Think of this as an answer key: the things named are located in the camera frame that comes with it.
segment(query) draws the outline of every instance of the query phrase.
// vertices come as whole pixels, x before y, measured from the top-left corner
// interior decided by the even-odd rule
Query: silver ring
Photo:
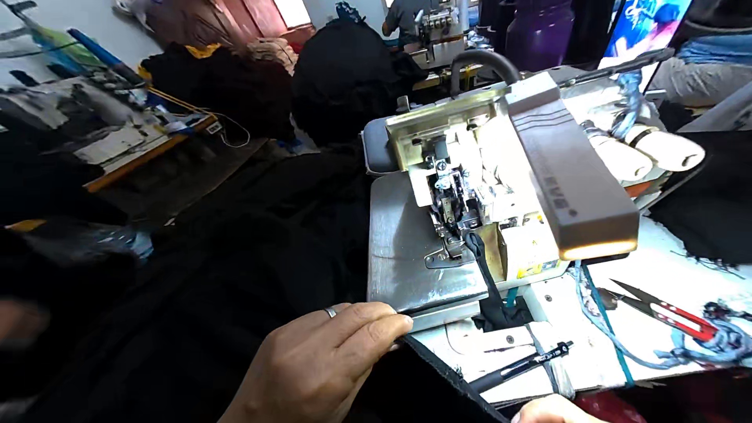
[[[324,311],[329,313],[330,318],[333,318],[337,315],[337,312],[332,307],[324,307]]]

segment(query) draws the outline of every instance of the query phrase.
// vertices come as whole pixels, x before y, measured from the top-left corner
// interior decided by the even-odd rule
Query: purple bottle
[[[572,0],[517,0],[507,29],[506,56],[521,71],[537,72],[562,64],[575,14]]]

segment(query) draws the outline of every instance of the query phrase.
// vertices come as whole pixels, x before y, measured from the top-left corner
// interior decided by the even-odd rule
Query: pen
[[[517,360],[512,364],[509,364],[501,369],[494,370],[487,375],[470,382],[470,386],[478,391],[478,393],[488,391],[491,388],[501,385],[502,383],[513,379],[525,372],[542,366],[543,363],[551,361],[554,358],[561,357],[569,354],[569,347],[574,345],[574,342],[569,341],[567,343],[559,342],[559,345],[549,352],[543,354],[531,354],[525,358]]]

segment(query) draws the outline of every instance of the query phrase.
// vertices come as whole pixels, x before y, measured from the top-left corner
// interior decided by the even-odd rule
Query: sewing worker
[[[220,423],[340,422],[376,361],[413,327],[384,303],[338,304],[271,332]],[[525,405],[514,423],[598,423],[563,397]]]
[[[438,8],[438,0],[394,0],[381,26],[381,32],[388,37],[399,28],[400,47],[417,43],[419,39],[415,28],[415,17],[421,10],[428,13],[436,8]]]
[[[690,107],[722,102],[752,81],[752,34],[709,35],[682,44],[650,83],[669,101]]]

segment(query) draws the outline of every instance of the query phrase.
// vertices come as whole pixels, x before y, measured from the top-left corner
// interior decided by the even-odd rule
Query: overlock sewing machine
[[[468,0],[439,0],[438,8],[418,12],[414,22],[420,41],[405,51],[421,68],[448,66],[467,45]]]
[[[369,123],[366,162],[380,178],[368,300],[411,315],[414,331],[478,315],[489,288],[469,233],[502,291],[635,250],[639,209],[705,152],[661,130],[641,93],[634,108],[613,76],[671,54],[522,79],[503,56],[469,50],[452,63],[453,98]],[[505,82],[460,93],[459,70],[477,62]]]

